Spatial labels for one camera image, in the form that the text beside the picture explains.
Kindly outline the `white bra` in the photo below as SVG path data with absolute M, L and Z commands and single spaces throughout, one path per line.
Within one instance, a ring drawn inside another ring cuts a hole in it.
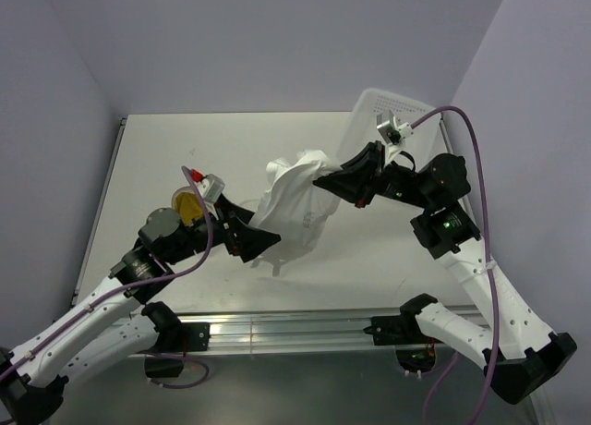
M 314 181 L 341 167 L 322 150 L 303 150 L 291 164 L 285 158 L 266 167 L 270 187 L 264 191 L 249 225 L 281 237 L 260 258 L 276 267 L 311 252 L 340 199 Z

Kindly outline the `yellow bra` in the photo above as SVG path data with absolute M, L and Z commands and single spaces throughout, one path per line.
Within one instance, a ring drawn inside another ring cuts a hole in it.
M 203 210 L 193 193 L 182 191 L 177 194 L 173 200 L 173 207 L 187 226 L 203 217 Z

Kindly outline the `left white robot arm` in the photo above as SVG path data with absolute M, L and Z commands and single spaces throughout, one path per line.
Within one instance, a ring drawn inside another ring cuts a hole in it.
M 172 265 L 207 258 L 223 245 L 243 262 L 279 243 L 249 225 L 253 213 L 220 197 L 214 211 L 182 221 L 173 208 L 152 212 L 126 253 L 82 301 L 50 327 L 1 350 L 1 401 L 17 424 L 41 424 L 76 383 L 141 351 L 179 352 L 187 328 L 154 297 L 172 281 Z

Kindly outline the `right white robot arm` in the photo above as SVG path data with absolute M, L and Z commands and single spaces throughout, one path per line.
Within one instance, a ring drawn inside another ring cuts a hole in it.
M 490 374 L 494 393 L 512 405 L 558 374 L 576 351 L 573 338 L 543 322 L 487 258 L 484 234 L 460 203 L 471 189 L 464 157 L 439 154 L 416 171 L 388 162 L 384 146 L 370 142 L 314 184 L 357 208 L 381 196 L 422 209 L 410 222 L 416 239 L 488 323 L 479 327 L 422 294 L 400 308 L 397 329 L 407 340 L 432 337 L 450 346 Z

